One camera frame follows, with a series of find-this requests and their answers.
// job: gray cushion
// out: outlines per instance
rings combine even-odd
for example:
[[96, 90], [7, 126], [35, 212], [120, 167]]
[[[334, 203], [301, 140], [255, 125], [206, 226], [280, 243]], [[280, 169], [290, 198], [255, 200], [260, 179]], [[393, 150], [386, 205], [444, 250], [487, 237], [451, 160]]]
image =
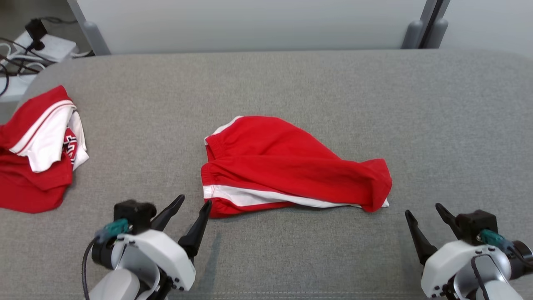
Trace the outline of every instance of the gray cushion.
[[[343, 159], [385, 158], [391, 206], [285, 208], [210, 220], [191, 292], [171, 299], [424, 299], [404, 217], [437, 247], [434, 209], [484, 209], [533, 246], [533, 62], [482, 51], [172, 54], [78, 59], [47, 68], [26, 98], [63, 84], [90, 159], [64, 203], [0, 210], [0, 299], [81, 299], [80, 264], [113, 205], [187, 198], [179, 238], [203, 204], [203, 138], [236, 115], [273, 115]], [[107, 270], [89, 261], [88, 284]], [[533, 297], [533, 277], [513, 281]]]

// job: red and white shirt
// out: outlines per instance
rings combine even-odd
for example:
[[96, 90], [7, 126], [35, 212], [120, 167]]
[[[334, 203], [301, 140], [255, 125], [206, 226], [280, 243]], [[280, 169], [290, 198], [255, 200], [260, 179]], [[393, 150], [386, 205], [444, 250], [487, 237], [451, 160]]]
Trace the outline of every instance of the red and white shirt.
[[239, 116], [205, 138], [204, 199], [220, 218], [300, 204], [388, 207], [392, 179], [383, 159], [354, 162], [276, 117]]
[[58, 86], [0, 125], [0, 207], [37, 213], [61, 204], [72, 171], [88, 159], [75, 109]]

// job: power strip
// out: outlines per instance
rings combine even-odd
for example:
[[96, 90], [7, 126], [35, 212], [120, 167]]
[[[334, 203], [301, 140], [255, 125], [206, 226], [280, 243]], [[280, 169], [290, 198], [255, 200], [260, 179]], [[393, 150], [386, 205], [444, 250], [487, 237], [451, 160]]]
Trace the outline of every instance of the power strip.
[[[30, 83], [35, 79], [37, 74], [9, 76], [9, 86], [5, 93], [0, 96], [0, 103], [20, 101], [22, 96], [30, 86]], [[0, 77], [0, 91], [4, 89], [5, 77]]]
[[[15, 42], [27, 48], [33, 40], [29, 33], [24, 31]], [[78, 53], [79, 51], [75, 42], [49, 34], [41, 38], [41, 42], [43, 42], [44, 48], [41, 50], [32, 50], [32, 52], [52, 61], [64, 61], [65, 59], [71, 58], [72, 53]], [[24, 53], [24, 49], [18, 45], [15, 45], [15, 49]]]

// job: floor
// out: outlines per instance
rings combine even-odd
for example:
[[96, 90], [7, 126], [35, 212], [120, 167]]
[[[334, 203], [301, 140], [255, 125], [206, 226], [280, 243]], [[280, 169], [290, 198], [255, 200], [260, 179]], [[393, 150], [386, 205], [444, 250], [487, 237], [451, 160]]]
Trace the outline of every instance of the floor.
[[[0, 36], [14, 40], [25, 30], [24, 25], [32, 18], [46, 16], [67, 21], [75, 20], [67, 0], [0, 0]], [[80, 52], [91, 49], [78, 24], [43, 23], [49, 34], [76, 42]], [[5, 54], [6, 48], [1, 47], [0, 53]], [[12, 102], [0, 102], [0, 124], [11, 118], [16, 106], [17, 104]]]

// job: white stripe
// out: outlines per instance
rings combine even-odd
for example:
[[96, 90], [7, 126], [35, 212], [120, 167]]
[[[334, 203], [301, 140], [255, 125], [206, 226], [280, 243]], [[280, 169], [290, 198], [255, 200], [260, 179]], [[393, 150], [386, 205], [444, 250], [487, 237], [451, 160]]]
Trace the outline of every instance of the white stripe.
[[[332, 203], [322, 200], [316, 200], [311, 198], [304, 198], [298, 196], [290, 196], [277, 192], [265, 192], [251, 190], [248, 188], [239, 188], [227, 185], [204, 185], [204, 199], [210, 198], [224, 198], [231, 201], [237, 206], [251, 206], [258, 204], [266, 203], [277, 203], [277, 202], [292, 202], [304, 206], [317, 207], [317, 208], [327, 208], [327, 207], [337, 207], [337, 206], [353, 206], [361, 207], [357, 204], [347, 204], [347, 203]], [[389, 202], [385, 199], [385, 203], [381, 207], [389, 207]]]
[[[231, 120], [231, 122], [229, 122], [228, 124], [226, 124], [226, 125], [222, 125], [222, 126], [218, 127], [218, 128], [215, 130], [215, 132], [213, 132], [213, 134], [212, 134], [211, 136], [216, 135], [216, 134], [218, 134], [218, 133], [221, 133], [224, 129], [228, 128], [229, 126], [232, 126], [233, 123], [235, 123], [235, 121], [236, 121], [237, 119], [240, 119], [240, 118], [242, 118], [242, 117], [243, 117], [243, 116], [236, 116], [236, 117], [233, 118], [233, 120]], [[207, 138], [208, 138], [208, 137], [205, 137], [205, 138], [204, 138], [204, 144], [205, 144], [206, 146], [208, 145], [208, 143], [207, 143]]]
[[78, 139], [78, 147], [81, 145], [83, 150], [87, 151], [87, 146], [85, 145], [85, 135], [83, 134], [82, 119], [80, 119], [78, 112], [72, 113], [67, 127], [72, 130]]
[[28, 146], [19, 153], [28, 157], [33, 172], [46, 171], [54, 162], [61, 160], [65, 130], [73, 109], [72, 105], [56, 108], [35, 132]]
[[71, 100], [61, 100], [54, 104], [52, 104], [49, 108], [47, 108], [43, 114], [33, 123], [33, 125], [26, 131], [26, 133], [22, 136], [22, 138], [11, 148], [9, 151], [13, 153], [20, 152], [24, 146], [30, 141], [30, 138], [34, 135], [35, 131], [41, 123], [46, 119], [46, 117], [58, 106], [64, 105], [64, 104], [72, 104], [72, 107], [76, 109], [76, 106], [74, 106], [74, 103], [72, 103]]

